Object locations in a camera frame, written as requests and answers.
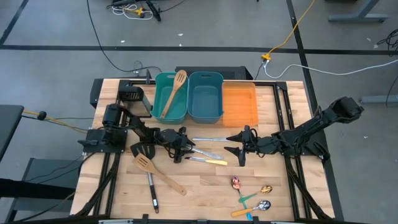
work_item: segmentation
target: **orange tray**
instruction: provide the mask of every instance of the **orange tray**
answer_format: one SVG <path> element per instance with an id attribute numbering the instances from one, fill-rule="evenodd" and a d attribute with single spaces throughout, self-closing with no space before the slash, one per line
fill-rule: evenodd
<path id="1" fill-rule="evenodd" d="M 254 126 L 257 114 L 256 86 L 246 82 L 223 83 L 223 124 L 226 127 Z"/>

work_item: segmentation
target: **white cable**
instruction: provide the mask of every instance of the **white cable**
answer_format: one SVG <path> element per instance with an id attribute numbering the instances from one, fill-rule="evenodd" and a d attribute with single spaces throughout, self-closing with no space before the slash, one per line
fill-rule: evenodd
<path id="1" fill-rule="evenodd" d="M 124 15 L 128 19 L 137 19 L 137 20 L 149 20 L 149 19 L 152 19 L 154 17 L 154 14 L 151 11 L 143 11 L 143 13 L 146 13 L 146 12 L 150 13 L 151 14 L 150 18 L 129 17 L 126 14 L 126 10 L 125 9 L 136 10 L 136 9 L 138 9 L 138 7 L 135 4 L 129 4 L 129 5 L 124 6 L 124 7 L 114 7 L 114 6 L 112 6 L 112 13 L 117 15 L 117 16 Z"/>
<path id="2" fill-rule="evenodd" d="M 303 65 L 292 64 L 292 65 L 289 65 L 287 68 L 285 68 L 285 70 L 284 70 L 280 75 L 278 75 L 277 77 L 272 77 L 272 76 L 268 75 L 268 73 L 267 73 L 267 65 L 268 65 L 268 63 L 269 63 L 269 60 L 267 60 L 265 64 L 263 63 L 263 67 L 264 67 L 264 72 L 266 73 L 266 75 L 267 75 L 269 78 L 277 79 L 277 78 L 282 77 L 282 75 L 284 75 L 284 73 L 285 73 L 290 67 L 293 67 L 293 66 L 302 67 L 302 68 L 307 68 L 307 69 L 309 69 L 309 70 L 313 70 L 313 71 L 320 72 L 320 73 L 325 73 L 325 74 L 330 74 L 330 75 L 351 75 L 351 74 L 354 74 L 354 73 L 357 73 L 357 72 L 362 72 L 362 71 L 365 71 L 365 70 L 368 70 L 368 69 L 379 68 L 379 67 L 387 66 L 387 65 L 390 65 L 390 64 L 396 63 L 396 62 L 398 62 L 398 59 L 397 59 L 397 60 L 394 60 L 394 61 L 392 61 L 392 62 L 388 62 L 388 63 L 382 64 L 382 65 L 370 66 L 370 67 L 366 67 L 366 68 L 359 69 L 359 70 L 357 70 L 357 71 L 347 72 L 347 73 L 326 72 L 326 71 L 318 70 L 318 69 L 315 69 L 315 68 L 306 67 L 306 66 L 303 66 Z"/>

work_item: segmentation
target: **butter knife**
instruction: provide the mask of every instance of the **butter knife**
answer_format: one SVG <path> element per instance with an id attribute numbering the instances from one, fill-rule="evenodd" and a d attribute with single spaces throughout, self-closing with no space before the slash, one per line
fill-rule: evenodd
<path id="1" fill-rule="evenodd" d="M 210 158 L 214 158 L 214 159 L 224 159 L 224 157 L 222 157 L 222 156 L 219 156 L 219 155 L 214 154 L 214 153 L 212 153 L 212 152 L 202 151 L 202 150 L 196 148 L 195 146 L 192 147 L 192 151 L 202 153 L 203 155 L 208 156 L 208 157 L 210 157 Z"/>
<path id="2" fill-rule="evenodd" d="M 227 161 L 214 161 L 214 160 L 208 160 L 208 159 L 204 159 L 204 158 L 200 158 L 200 157 L 186 157 L 185 159 L 190 159 L 193 161 L 198 161 L 198 162 L 208 162 L 208 163 L 212 163 L 212 164 L 218 164 L 218 165 L 223 165 L 223 166 L 227 166 L 228 162 Z"/>
<path id="3" fill-rule="evenodd" d="M 221 142 L 230 142 L 226 138 L 193 138 L 194 141 L 221 141 Z"/>

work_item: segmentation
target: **yellow cable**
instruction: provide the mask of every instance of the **yellow cable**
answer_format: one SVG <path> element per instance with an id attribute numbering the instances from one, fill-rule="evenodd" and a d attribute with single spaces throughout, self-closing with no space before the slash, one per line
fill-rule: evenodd
<path id="1" fill-rule="evenodd" d="M 27 111 L 27 110 L 24 110 L 24 113 L 32 114 L 32 115 L 36 115 L 36 116 L 39 115 L 39 113 L 31 112 L 31 111 Z M 51 117 L 49 117 L 49 116 L 46 116 L 45 119 L 50 120 L 50 121 L 53 121 L 53 122 L 58 123 L 58 124 L 62 124 L 62 125 L 64 125 L 64 126 L 68 127 L 68 128 L 72 128 L 73 130 L 75 130 L 75 131 L 77 131 L 77 132 L 79 132 L 79 133 L 86 134 L 86 131 L 82 131 L 82 130 L 80 130 L 80 129 L 77 129 L 78 127 L 70 126 L 69 124 L 64 123 L 64 122 L 62 122 L 62 121 L 60 121 L 60 120 L 57 120 L 57 119 L 55 119 L 55 118 L 51 118 Z"/>
<path id="2" fill-rule="evenodd" d="M 313 0 L 310 4 L 310 6 L 307 8 L 307 10 L 304 12 L 304 14 L 300 17 L 300 19 L 297 21 L 296 25 L 293 27 L 292 31 L 290 32 L 290 34 L 287 36 L 287 38 L 285 39 L 285 41 L 283 43 L 281 43 L 280 45 L 274 47 L 273 49 L 271 49 L 268 53 L 266 53 L 265 55 L 261 55 L 261 58 L 263 60 L 271 60 L 271 52 L 273 52 L 275 49 L 278 49 L 279 47 L 284 46 L 287 41 L 289 40 L 289 38 L 292 36 L 292 34 L 294 33 L 294 30 L 297 28 L 297 26 L 299 25 L 299 23 L 301 22 L 301 20 L 304 18 L 304 16 L 306 15 L 306 13 L 311 9 L 313 3 L 315 2 L 315 0 Z"/>

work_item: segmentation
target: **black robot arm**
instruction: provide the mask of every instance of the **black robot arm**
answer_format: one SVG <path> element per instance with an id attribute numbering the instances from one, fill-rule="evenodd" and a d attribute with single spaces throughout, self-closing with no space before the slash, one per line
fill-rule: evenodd
<path id="1" fill-rule="evenodd" d="M 232 147 L 225 147 L 225 149 L 238 156 L 240 166 L 245 165 L 245 153 L 249 152 L 262 155 L 279 152 L 287 156 L 297 156 L 303 151 L 307 151 L 311 155 L 327 159 L 329 156 L 324 147 L 319 143 L 308 145 L 308 140 L 312 135 L 333 123 L 350 123 L 357 120 L 364 109 L 362 106 L 358 106 L 352 98 L 347 97 L 334 101 L 323 111 L 318 109 L 314 118 L 295 129 L 279 131 L 271 134 L 270 137 L 259 138 L 255 129 L 245 126 L 244 131 L 227 138 L 230 141 L 241 142 L 242 149 Z"/>
<path id="2" fill-rule="evenodd" d="M 115 121 L 120 121 L 122 113 L 126 115 L 128 121 L 127 124 L 120 126 Z M 118 104 L 106 107 L 103 125 L 105 129 L 133 130 L 139 136 L 140 141 L 131 146 L 132 150 L 135 147 L 142 147 L 143 144 L 149 147 L 155 147 L 157 144 L 168 150 L 169 156 L 174 159 L 175 163 L 181 162 L 182 156 L 189 152 L 188 146 L 195 145 L 187 138 L 185 127 L 181 127 L 178 132 L 173 129 L 160 131 L 159 128 L 148 128 L 138 116 L 134 116 L 127 108 Z"/>

